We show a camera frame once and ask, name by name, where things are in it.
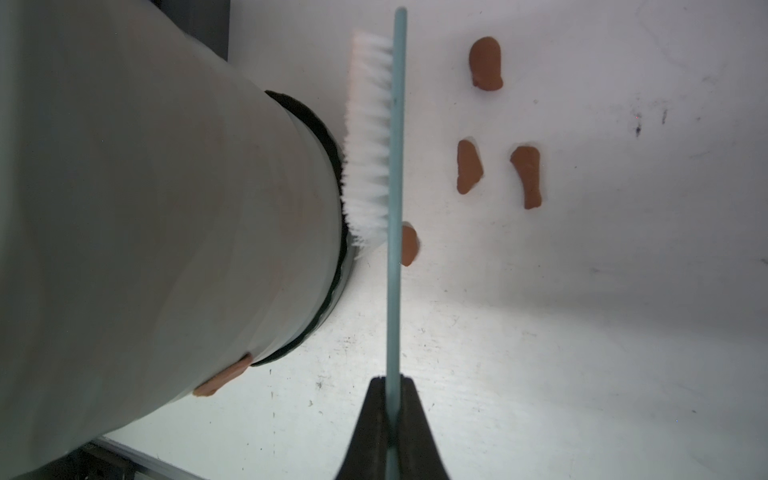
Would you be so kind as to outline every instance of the white table surface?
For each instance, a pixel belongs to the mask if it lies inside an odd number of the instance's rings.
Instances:
[[[422,251],[402,368],[452,478],[766,478],[768,4],[405,3]],[[232,0],[230,61],[342,139],[351,31],[388,35],[395,7]],[[485,35],[494,93],[468,72]],[[464,137],[485,177],[461,196]],[[542,152],[530,211],[508,162],[524,142]],[[385,278],[380,250],[297,351],[109,437],[210,480],[333,478],[384,371]]]

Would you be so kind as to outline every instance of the light blue brush handle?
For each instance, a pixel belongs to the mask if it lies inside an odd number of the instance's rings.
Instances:
[[[402,259],[402,133],[406,102],[406,30],[408,14],[395,12],[392,37],[392,115],[389,119],[389,225],[387,229],[386,412],[390,438],[400,415],[400,260]],[[387,450],[386,478],[400,477],[397,449]]]

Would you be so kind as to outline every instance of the clay blob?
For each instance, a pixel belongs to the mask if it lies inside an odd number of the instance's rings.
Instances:
[[[493,37],[477,40],[469,50],[472,84],[481,90],[494,91],[504,86],[502,80],[502,47]]]
[[[456,163],[458,164],[456,190],[461,195],[466,195],[483,176],[482,163],[475,144],[469,140],[460,141],[456,153]]]
[[[515,170],[518,171],[523,183],[523,202],[526,210],[541,206],[541,190],[539,189],[539,175],[541,155],[536,147],[524,145],[517,147],[509,159]]]
[[[209,379],[203,385],[193,390],[194,396],[212,396],[218,389],[225,386],[230,380],[234,380],[237,377],[243,375],[250,364],[253,363],[253,356],[250,353],[237,360],[226,369],[218,372],[213,378]]]
[[[416,230],[410,225],[403,222],[402,224],[402,257],[400,263],[403,266],[408,266],[413,263],[416,255],[419,254],[419,236],[416,235]]]

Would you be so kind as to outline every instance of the white container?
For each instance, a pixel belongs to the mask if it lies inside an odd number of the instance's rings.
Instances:
[[[0,18],[5,478],[295,339],[343,222],[313,134],[150,2]]]

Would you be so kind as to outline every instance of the black rim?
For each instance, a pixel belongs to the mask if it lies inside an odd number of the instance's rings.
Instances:
[[[331,137],[331,134],[328,132],[325,124],[305,104],[301,103],[295,98],[269,90],[265,91],[264,93],[269,95],[274,101],[279,103],[290,113],[296,115],[296,117],[301,120],[307,126],[307,128],[312,131],[312,133],[315,134],[331,161],[333,174],[336,177],[336,185],[339,188],[339,195],[341,195],[341,157],[339,156],[339,149],[336,146],[336,142],[333,140],[333,137]],[[252,363],[251,366],[264,365],[265,363],[274,362],[277,359],[283,358],[293,349],[301,345],[301,343],[310,335],[310,333],[314,332],[315,329],[320,326],[320,320],[323,318],[323,314],[328,310],[328,308],[331,306],[331,303],[333,302],[333,292],[341,282],[342,266],[344,264],[344,260],[346,259],[348,250],[346,245],[348,233],[349,228],[346,225],[346,218],[342,213],[341,245],[339,247],[339,261],[336,263],[336,272],[333,274],[333,280],[331,281],[331,287],[328,289],[328,294],[323,300],[323,304],[320,305],[319,310],[312,318],[310,324],[304,329],[303,332],[299,334],[298,337],[291,340],[286,345],[280,347],[267,358]]]

